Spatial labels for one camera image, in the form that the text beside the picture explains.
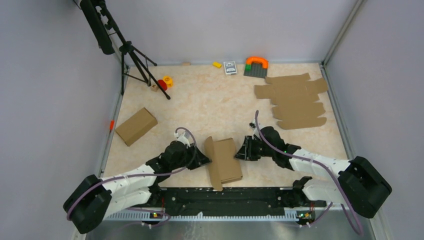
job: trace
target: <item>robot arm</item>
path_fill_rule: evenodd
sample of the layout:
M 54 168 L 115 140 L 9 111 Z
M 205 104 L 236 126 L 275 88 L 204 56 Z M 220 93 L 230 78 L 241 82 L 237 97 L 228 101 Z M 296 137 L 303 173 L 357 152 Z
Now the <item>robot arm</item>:
M 253 135 L 244 138 L 243 146 L 235 155 L 236 159 L 257 161 L 261 157 L 271 157 L 281 168 L 319 176 L 319 179 L 306 176 L 294 181 L 293 188 L 301 190 L 299 192 L 303 195 L 300 198 L 306 197 L 309 201 L 324 200 L 346 204 L 340 190 L 322 166 L 313 163 L 313 161 L 278 153 L 261 140 L 255 122 L 252 122 L 250 127 L 253 129 Z M 355 212 L 365 218 L 373 218 L 392 192 L 387 181 L 363 157 L 357 156 L 354 159 L 325 157 L 304 150 L 300 146 L 285 143 L 272 126 L 262 127 L 259 125 L 259 128 L 266 140 L 277 149 L 324 164 L 337 178 Z
M 182 168 L 176 171 L 180 172 L 184 167 L 193 170 L 211 162 L 197 146 L 190 144 L 187 132 L 175 136 L 177 140 L 164 152 L 136 169 L 104 178 L 90 175 L 81 182 L 63 204 L 69 220 L 81 234 L 90 232 L 113 213 L 158 201 L 155 197 L 158 183 L 169 178 L 173 170 Z M 75 204 L 82 195 L 85 196 Z

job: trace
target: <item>flattened cardboard box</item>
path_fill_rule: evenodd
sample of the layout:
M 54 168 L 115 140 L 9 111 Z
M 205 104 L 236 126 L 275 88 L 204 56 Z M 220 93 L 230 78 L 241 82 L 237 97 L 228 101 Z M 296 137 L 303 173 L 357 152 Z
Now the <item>flattened cardboard box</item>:
M 217 191 L 223 190 L 223 184 L 241 180 L 243 177 L 240 162 L 234 159 L 236 144 L 232 138 L 214 141 L 208 137 L 204 141 L 205 155 L 212 160 L 207 165 L 212 187 Z
M 266 85 L 255 85 L 257 99 L 270 99 L 277 125 L 284 130 L 319 127 L 327 118 L 318 94 L 328 90 L 324 78 L 310 81 L 309 73 L 292 76 L 266 77 Z
M 117 127 L 115 131 L 129 147 L 157 124 L 156 118 L 143 107 Z

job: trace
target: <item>marble-patterned tabletop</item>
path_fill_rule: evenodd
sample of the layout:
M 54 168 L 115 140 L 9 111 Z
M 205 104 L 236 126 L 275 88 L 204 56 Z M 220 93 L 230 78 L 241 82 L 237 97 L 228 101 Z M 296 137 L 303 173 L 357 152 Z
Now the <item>marble-patterned tabletop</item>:
M 118 134 L 113 135 L 104 176 L 113 176 L 137 168 L 158 156 L 171 141 L 174 130 L 186 127 L 193 132 L 199 149 L 208 136 L 214 140 L 233 138 L 237 150 L 245 135 L 251 135 L 249 123 L 259 110 L 258 121 L 273 126 L 286 143 L 301 146 L 310 152 L 327 157 L 346 159 L 345 148 L 333 109 L 326 92 L 319 94 L 324 104 L 327 122 L 321 127 L 283 130 L 276 124 L 268 99 L 256 99 L 254 85 L 263 85 L 263 78 L 243 76 L 244 65 L 237 65 L 237 75 L 225 75 L 223 68 L 212 65 L 157 66 L 149 68 L 161 79 L 171 76 L 174 85 L 166 92 L 167 100 L 160 92 L 153 92 L 144 82 L 131 77 L 125 89 L 116 126 L 122 124 L 141 108 L 147 108 L 158 124 L 130 147 Z M 312 80 L 321 78 L 317 63 L 270 64 L 269 77 L 309 73 Z M 132 67 L 130 74 L 141 78 Z M 271 158 L 259 161 L 240 161 L 242 180 L 224 184 L 224 187 L 287 187 L 304 174 L 278 167 Z M 206 167 L 185 170 L 172 175 L 159 184 L 161 187 L 211 187 Z

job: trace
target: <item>black tripod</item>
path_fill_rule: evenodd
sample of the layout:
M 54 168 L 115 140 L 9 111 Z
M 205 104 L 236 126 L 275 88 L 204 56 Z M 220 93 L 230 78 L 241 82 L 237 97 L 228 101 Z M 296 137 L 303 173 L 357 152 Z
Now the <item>black tripod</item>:
M 122 42 L 122 46 L 119 48 L 119 51 L 121 52 L 121 94 L 124 95 L 124 77 L 129 76 L 131 78 L 140 80 L 144 83 L 147 84 L 147 86 L 151 86 L 152 83 L 150 81 L 150 79 L 152 79 L 154 81 L 154 83 L 159 87 L 159 89 L 162 91 L 162 93 L 165 95 L 165 97 L 170 100 L 171 97 L 165 92 L 165 90 L 161 87 L 161 85 L 159 85 L 158 81 L 156 81 L 156 78 L 152 75 L 152 73 L 149 71 L 149 68 L 147 67 L 147 61 L 151 62 L 154 66 L 157 66 L 157 64 L 152 61 L 150 58 L 148 58 L 146 55 L 144 55 L 140 50 L 138 50 L 136 47 L 134 47 L 131 43 L 131 41 L 127 41 L 125 40 L 124 36 L 122 35 L 121 31 L 118 28 L 118 25 L 116 24 L 115 20 L 113 19 L 113 17 L 111 16 L 111 13 L 108 11 L 108 9 L 106 8 L 106 3 L 104 0 L 99 1 L 99 6 L 101 7 L 100 13 L 103 16 L 106 16 L 108 21 L 107 24 L 105 24 L 104 26 L 108 29 L 108 30 L 115 30 L 115 33 L 112 34 L 117 34 L 117 36 L 119 37 L 120 41 Z M 136 55 L 136 53 L 134 52 L 136 51 L 138 54 L 140 54 L 141 56 L 143 56 L 146 59 L 146 65 L 140 60 L 140 58 Z M 143 79 L 140 79 L 138 77 L 134 77 L 129 75 L 128 73 L 125 73 L 125 62 L 124 62 L 124 58 L 125 55 L 129 54 L 129 56 L 131 57 L 132 61 L 135 64 L 135 67 L 138 69 L 138 71 L 140 72 L 141 76 L 143 77 Z

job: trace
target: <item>yellow toy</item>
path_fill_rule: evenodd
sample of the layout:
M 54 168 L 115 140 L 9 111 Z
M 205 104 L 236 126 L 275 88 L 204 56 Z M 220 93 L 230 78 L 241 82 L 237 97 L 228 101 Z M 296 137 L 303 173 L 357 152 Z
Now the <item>yellow toy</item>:
M 214 61 L 213 63 L 212 63 L 212 65 L 214 65 L 215 67 L 217 67 L 217 68 L 221 68 L 221 66 L 222 66 L 222 64 L 221 63 L 219 63 L 219 62 L 216 62 L 216 61 Z
M 174 82 L 170 76 L 164 76 L 163 81 L 166 83 L 166 86 L 168 88 L 172 87 L 174 85 Z

